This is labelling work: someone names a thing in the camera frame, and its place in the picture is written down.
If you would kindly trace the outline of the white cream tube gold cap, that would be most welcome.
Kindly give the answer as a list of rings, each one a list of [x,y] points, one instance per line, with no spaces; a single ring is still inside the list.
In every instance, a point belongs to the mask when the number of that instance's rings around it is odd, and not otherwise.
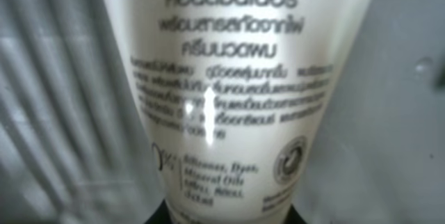
[[[371,0],[104,0],[173,223],[283,223]]]

